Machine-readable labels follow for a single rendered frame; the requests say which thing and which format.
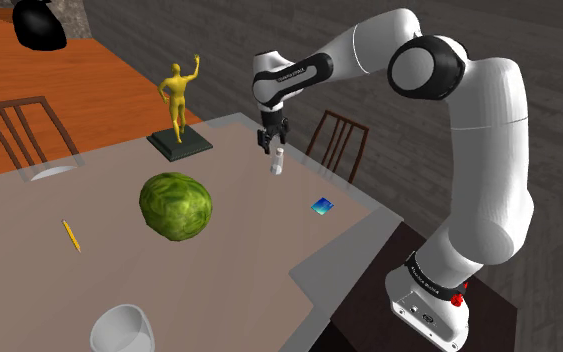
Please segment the dark robot stand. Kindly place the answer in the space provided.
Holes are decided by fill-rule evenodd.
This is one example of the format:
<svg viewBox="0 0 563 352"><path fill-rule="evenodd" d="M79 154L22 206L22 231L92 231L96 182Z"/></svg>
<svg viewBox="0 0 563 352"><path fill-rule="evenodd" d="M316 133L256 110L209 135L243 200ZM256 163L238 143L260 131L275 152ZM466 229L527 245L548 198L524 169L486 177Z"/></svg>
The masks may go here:
<svg viewBox="0 0 563 352"><path fill-rule="evenodd" d="M309 352L442 352L396 317L385 275L425 242L402 223L356 282ZM459 352L515 352L517 308L476 277L465 302L470 332Z"/></svg>

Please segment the green cabbage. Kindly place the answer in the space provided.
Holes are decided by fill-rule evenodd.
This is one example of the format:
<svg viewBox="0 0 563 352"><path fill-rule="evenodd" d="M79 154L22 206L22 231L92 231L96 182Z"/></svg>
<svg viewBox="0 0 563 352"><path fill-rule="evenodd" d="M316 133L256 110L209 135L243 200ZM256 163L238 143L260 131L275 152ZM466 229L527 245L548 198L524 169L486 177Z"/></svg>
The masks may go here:
<svg viewBox="0 0 563 352"><path fill-rule="evenodd" d="M198 235L208 225L213 211L207 189L178 172L148 179L140 191L139 207L146 225L170 241Z"/></svg>

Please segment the gold figure on dark base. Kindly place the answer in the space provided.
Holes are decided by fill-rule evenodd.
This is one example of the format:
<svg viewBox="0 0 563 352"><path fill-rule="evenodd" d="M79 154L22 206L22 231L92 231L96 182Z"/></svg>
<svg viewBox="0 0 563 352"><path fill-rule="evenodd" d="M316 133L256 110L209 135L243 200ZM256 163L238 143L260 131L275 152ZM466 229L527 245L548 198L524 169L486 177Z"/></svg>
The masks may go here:
<svg viewBox="0 0 563 352"><path fill-rule="evenodd" d="M185 89L198 77L200 57L194 55L196 63L192 74L182 76L177 63L171 65L172 76L165 78L157 90L168 105L172 129L152 133L147 140L169 161L174 162L213 148L213 145L188 126L185 116Z"/></svg>

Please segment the white bowl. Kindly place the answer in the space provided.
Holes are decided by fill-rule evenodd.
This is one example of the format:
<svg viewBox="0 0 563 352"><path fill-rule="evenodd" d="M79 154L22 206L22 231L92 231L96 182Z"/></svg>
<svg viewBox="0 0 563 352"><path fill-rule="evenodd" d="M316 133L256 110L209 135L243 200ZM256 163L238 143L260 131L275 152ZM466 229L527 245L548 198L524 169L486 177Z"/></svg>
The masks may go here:
<svg viewBox="0 0 563 352"><path fill-rule="evenodd" d="M91 352L155 352L151 324L138 306L121 304L106 311L93 325Z"/></svg>

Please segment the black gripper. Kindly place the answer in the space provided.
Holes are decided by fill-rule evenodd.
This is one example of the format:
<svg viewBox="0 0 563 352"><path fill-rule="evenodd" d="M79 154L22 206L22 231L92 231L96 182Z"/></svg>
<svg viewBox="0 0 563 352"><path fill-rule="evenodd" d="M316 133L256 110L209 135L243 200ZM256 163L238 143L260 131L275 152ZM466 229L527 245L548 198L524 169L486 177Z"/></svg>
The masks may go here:
<svg viewBox="0 0 563 352"><path fill-rule="evenodd" d="M257 131L258 145L263 148L266 154L270 153L270 142L274 136L279 136L281 144L286 143L286 136L289 132L289 120L283 116L281 110L273 112L261 112L262 124L264 129Z"/></svg>

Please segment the black bag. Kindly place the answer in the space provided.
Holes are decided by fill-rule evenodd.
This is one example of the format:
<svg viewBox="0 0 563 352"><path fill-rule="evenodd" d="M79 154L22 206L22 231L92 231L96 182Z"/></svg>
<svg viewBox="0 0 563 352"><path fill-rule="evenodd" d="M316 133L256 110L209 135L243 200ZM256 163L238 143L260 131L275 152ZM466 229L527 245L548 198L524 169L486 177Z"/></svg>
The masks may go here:
<svg viewBox="0 0 563 352"><path fill-rule="evenodd" d="M51 0L19 0L12 20L18 42L35 51L55 51L66 47L61 22L48 7Z"/></svg>

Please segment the blue card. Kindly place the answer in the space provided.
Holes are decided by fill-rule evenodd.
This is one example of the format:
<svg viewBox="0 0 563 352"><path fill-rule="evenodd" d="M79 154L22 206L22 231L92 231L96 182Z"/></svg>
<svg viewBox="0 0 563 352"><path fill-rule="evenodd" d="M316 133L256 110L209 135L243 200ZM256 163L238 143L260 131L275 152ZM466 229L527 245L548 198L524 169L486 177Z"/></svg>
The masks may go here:
<svg viewBox="0 0 563 352"><path fill-rule="evenodd" d="M311 206L311 209L319 215L324 215L329 210L331 210L333 206L333 203L331 203L328 199L322 197Z"/></svg>

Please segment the yellow pencil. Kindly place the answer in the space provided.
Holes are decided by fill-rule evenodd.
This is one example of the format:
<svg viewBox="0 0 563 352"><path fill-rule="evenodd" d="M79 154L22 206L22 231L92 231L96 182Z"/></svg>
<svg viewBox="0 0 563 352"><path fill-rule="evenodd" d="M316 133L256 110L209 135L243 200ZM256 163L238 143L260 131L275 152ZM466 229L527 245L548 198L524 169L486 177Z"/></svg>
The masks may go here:
<svg viewBox="0 0 563 352"><path fill-rule="evenodd" d="M71 240L73 246L74 246L75 249L78 251L78 253L81 253L81 246L80 246L78 240L76 239L76 237L75 237L75 235L74 235L74 233L73 233L73 231L72 231L70 225L68 224L68 222L67 222L65 219L62 219L62 220L61 220L61 223L63 224L63 226L64 226L64 228L65 228L65 230L66 230L66 233L67 233L69 239Z"/></svg>

